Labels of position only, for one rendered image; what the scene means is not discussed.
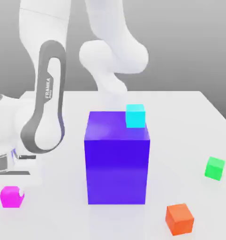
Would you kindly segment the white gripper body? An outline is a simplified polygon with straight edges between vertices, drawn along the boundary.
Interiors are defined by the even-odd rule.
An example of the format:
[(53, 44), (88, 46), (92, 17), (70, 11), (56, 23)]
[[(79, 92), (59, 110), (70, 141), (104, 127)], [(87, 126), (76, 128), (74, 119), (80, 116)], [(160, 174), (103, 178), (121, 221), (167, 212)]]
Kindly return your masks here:
[(41, 183), (42, 178), (38, 173), (32, 173), (29, 171), (9, 171), (0, 173), (0, 188), (5, 186), (38, 186)]

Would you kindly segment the large purple box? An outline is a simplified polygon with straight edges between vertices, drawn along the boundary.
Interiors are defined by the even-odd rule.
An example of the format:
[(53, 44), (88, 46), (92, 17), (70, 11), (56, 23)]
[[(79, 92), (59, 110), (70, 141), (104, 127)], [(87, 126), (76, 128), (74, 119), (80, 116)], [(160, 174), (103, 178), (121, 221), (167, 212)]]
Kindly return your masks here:
[(89, 204), (145, 204), (148, 129), (128, 128), (125, 112), (91, 111), (84, 137)]

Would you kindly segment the small orange cube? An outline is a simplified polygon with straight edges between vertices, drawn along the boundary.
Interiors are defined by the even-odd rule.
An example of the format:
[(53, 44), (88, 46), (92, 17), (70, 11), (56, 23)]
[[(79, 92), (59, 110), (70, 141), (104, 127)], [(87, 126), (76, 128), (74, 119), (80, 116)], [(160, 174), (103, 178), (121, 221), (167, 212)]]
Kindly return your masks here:
[(194, 217), (185, 203), (167, 206), (166, 224), (173, 236), (191, 233)]

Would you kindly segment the small cyan cube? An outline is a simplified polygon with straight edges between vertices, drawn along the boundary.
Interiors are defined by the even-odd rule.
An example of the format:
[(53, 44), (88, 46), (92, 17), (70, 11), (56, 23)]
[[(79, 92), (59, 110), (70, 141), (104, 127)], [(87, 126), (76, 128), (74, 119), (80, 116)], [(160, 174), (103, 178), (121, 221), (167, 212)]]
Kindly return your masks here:
[(143, 104), (127, 104), (126, 126), (127, 128), (145, 128), (145, 108)]

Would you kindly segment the small magenta cube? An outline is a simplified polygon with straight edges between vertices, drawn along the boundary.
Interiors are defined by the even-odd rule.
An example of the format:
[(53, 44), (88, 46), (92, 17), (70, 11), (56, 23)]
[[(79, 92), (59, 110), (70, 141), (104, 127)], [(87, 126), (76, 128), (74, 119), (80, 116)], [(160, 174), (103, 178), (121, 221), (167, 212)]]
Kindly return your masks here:
[(24, 196), (19, 196), (19, 187), (6, 186), (0, 193), (0, 201), (3, 208), (20, 208)]

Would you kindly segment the small green cube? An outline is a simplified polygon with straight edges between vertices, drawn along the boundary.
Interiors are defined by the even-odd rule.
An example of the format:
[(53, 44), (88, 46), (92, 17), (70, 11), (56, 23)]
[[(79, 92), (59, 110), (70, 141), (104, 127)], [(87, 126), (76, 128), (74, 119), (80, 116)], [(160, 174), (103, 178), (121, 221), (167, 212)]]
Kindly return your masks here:
[(224, 166), (224, 160), (215, 157), (209, 157), (204, 173), (205, 177), (220, 181)]

